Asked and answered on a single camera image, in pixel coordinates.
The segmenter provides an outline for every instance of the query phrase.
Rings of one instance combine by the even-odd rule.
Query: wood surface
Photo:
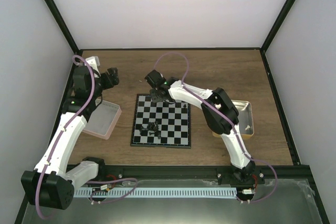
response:
[[[221,138],[212,136],[203,112],[191,110],[191,149],[131,147],[132,123],[138,93],[149,93],[144,77],[153,69],[163,50],[84,51],[83,57],[99,56],[100,71],[117,67],[120,83],[103,92],[104,100],[120,105],[121,116],[110,138],[86,133],[78,138],[69,163],[86,156],[100,157],[110,165],[229,165],[230,157]],[[245,141],[252,157],[273,165],[292,165],[267,75],[258,50],[182,50],[190,62],[185,82],[200,88],[223,88],[231,99],[249,101],[255,135]],[[163,58],[157,70],[166,78],[181,78],[186,69],[178,55]]]

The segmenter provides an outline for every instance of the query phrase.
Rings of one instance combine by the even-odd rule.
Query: black and white checkered board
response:
[[[158,131],[148,131],[149,123],[157,122]],[[165,146],[190,148],[190,104],[176,101],[152,102],[149,94],[136,99],[132,146]]]

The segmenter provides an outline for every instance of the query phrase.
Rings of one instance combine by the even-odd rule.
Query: robotic arm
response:
[[[58,129],[47,151],[35,166],[34,171],[25,171],[21,177],[22,186],[29,203],[32,205],[35,204],[38,179],[46,164],[48,167],[40,187],[40,206],[58,209],[66,209],[72,201],[74,191],[87,181],[96,178],[103,171],[104,161],[91,157],[85,158],[69,172],[66,171],[71,152],[79,134],[85,128],[92,112],[99,106],[99,104],[96,104],[96,99],[102,95],[103,90],[113,88],[119,83],[118,70],[116,68],[109,68],[105,73],[100,74],[98,71],[98,66],[100,66],[98,57],[90,57],[86,61],[95,76],[95,91],[92,99],[87,107],[65,129],[65,124],[87,102],[91,92],[92,83],[88,67],[77,67],[73,73],[74,85],[71,90],[74,95],[71,95],[64,102]],[[54,146],[61,131],[63,133],[59,142]]]
[[[247,152],[243,139],[239,132],[238,110],[232,103],[226,92],[217,88],[216,90],[200,89],[188,84],[183,84],[188,90],[195,93],[220,112],[226,115],[234,124],[235,129],[242,143],[243,149],[240,147],[239,142],[235,136],[232,126],[221,116],[211,110],[200,99],[187,92],[181,80],[177,78],[170,78],[166,80],[159,72],[153,70],[146,77],[145,80],[152,87],[150,91],[153,102],[181,100],[188,102],[200,109],[202,109],[207,125],[209,128],[219,134],[229,152],[231,165],[234,168],[234,176],[240,182],[250,179],[252,172],[255,169],[255,163],[249,160],[245,154],[250,156]]]

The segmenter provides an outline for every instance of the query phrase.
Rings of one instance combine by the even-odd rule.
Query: open tin box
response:
[[[253,117],[251,103],[247,101],[232,100],[239,112],[239,131],[243,140],[250,139],[254,135]]]

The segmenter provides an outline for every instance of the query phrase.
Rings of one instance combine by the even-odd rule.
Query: purple cable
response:
[[[185,87],[184,85],[184,79],[185,77],[187,76],[188,74],[188,71],[189,71],[189,61],[188,59],[186,58],[186,56],[180,52],[167,52],[165,54],[163,54],[155,63],[154,65],[154,69],[156,67],[156,65],[159,63],[159,61],[166,55],[169,55],[169,54],[176,54],[176,55],[180,55],[182,56],[186,63],[187,63],[187,69],[181,79],[181,84],[182,84],[182,87],[185,91],[187,91],[188,93],[190,93],[191,95],[193,95],[194,97],[196,97],[197,99],[199,99],[200,101],[202,101],[205,105],[207,105],[210,109],[212,109],[214,112],[216,112],[218,115],[220,115],[222,118],[224,118],[231,126],[232,126],[232,130],[233,132],[235,133],[235,136],[238,140],[238,143],[239,143],[239,146],[241,148],[241,151],[243,152],[243,154],[251,161],[254,161],[254,162],[260,162],[260,163],[264,163],[265,165],[267,165],[271,170],[272,172],[274,173],[274,177],[275,177],[275,184],[274,184],[274,188],[273,190],[268,194],[266,195],[265,197],[261,198],[261,199],[257,199],[257,200],[254,200],[254,201],[250,201],[250,203],[257,203],[257,202],[260,202],[260,201],[263,201],[264,199],[267,199],[268,197],[270,197],[276,190],[277,186],[278,186],[278,176],[277,176],[277,173],[276,171],[274,170],[274,168],[269,164],[267,163],[266,161],[263,161],[263,160],[259,160],[259,159],[254,159],[254,158],[251,158],[250,156],[248,156],[246,153],[245,153],[245,150],[244,150],[244,147],[243,147],[243,144],[241,143],[241,140],[238,136],[238,132],[236,131],[235,129],[235,124],[226,116],[224,115],[223,113],[221,113],[218,109],[216,109],[215,107],[213,107],[211,104],[209,104],[207,101],[205,101],[204,99],[202,99],[200,96],[198,96],[197,94],[195,94],[194,92],[192,92],[191,90],[189,90],[188,88]]]
[[[82,62],[84,62],[84,64],[88,67],[88,69],[89,69],[89,72],[90,72],[90,75],[91,75],[91,92],[90,92],[90,95],[89,95],[89,98],[88,98],[88,100],[84,103],[84,105],[72,116],[72,118],[70,118],[69,119],[69,121],[64,125],[64,129],[66,129],[68,126],[69,126],[69,124],[86,108],[86,106],[89,104],[89,102],[91,101],[91,99],[92,99],[92,97],[93,97],[93,93],[94,93],[94,88],[95,88],[95,85],[94,85],[94,74],[93,74],[93,71],[92,71],[92,69],[91,69],[91,67],[90,67],[90,65],[87,63],[87,61],[83,58],[83,57],[81,57],[81,56],[79,56],[79,55],[74,55],[73,57],[72,57],[72,61],[73,61],[73,63],[75,64],[75,65],[79,65],[79,63],[78,62],[76,62],[75,61],[75,59],[76,58],[78,58],[78,59],[80,59]],[[59,140],[60,140],[60,138],[61,138],[61,136],[62,136],[62,134],[63,134],[63,131],[60,131],[59,132],[59,134],[58,134],[58,136],[56,137],[56,140],[55,140],[55,142],[54,142],[54,144],[53,144],[53,146],[52,146],[52,148],[51,148],[51,150],[50,150],[50,153],[49,153],[49,155],[48,155],[48,158],[47,158],[47,162],[50,162],[50,160],[51,160],[51,158],[52,158],[52,156],[53,156],[53,153],[54,153],[54,151],[55,151],[55,149],[56,149],[56,146],[57,146],[57,144],[58,144],[58,142],[59,142]],[[52,214],[51,215],[49,215],[49,216],[44,216],[43,214],[42,214],[42,212],[41,212],[41,208],[40,208],[40,201],[39,201],[39,195],[40,195],[40,190],[41,190],[41,184],[42,184],[42,180],[43,180],[43,177],[44,177],[44,174],[46,173],[46,170],[47,170],[47,168],[48,168],[48,165],[46,164],[44,167],[43,167],[43,170],[42,170],[42,172],[41,172],[41,174],[40,174],[40,177],[39,177],[39,179],[38,179],[38,182],[37,182],[37,187],[36,187],[36,194],[35,194],[35,206],[36,206],[36,211],[37,211],[37,214],[39,215],[39,217],[41,218],[41,219],[43,219],[43,220],[47,220],[47,219],[49,219],[51,216],[52,216]]]
[[[123,196],[117,198],[117,199],[113,199],[113,200],[108,200],[108,201],[101,201],[99,204],[108,204],[108,203],[112,203],[112,202],[116,202],[118,200],[121,200],[123,198],[125,198],[126,196],[130,195],[132,192],[134,192],[134,190],[136,189],[136,187],[138,186],[138,180],[136,178],[122,178],[122,179],[117,179],[117,180],[112,180],[112,181],[89,181],[87,182],[87,184],[113,184],[113,183],[118,183],[118,182],[123,182],[123,181],[135,181],[135,185],[134,187],[126,194],[124,194]],[[94,200],[92,199],[92,197],[96,194],[99,193],[101,191],[94,191],[91,195],[90,195],[90,200],[92,202],[92,204],[94,203]]]

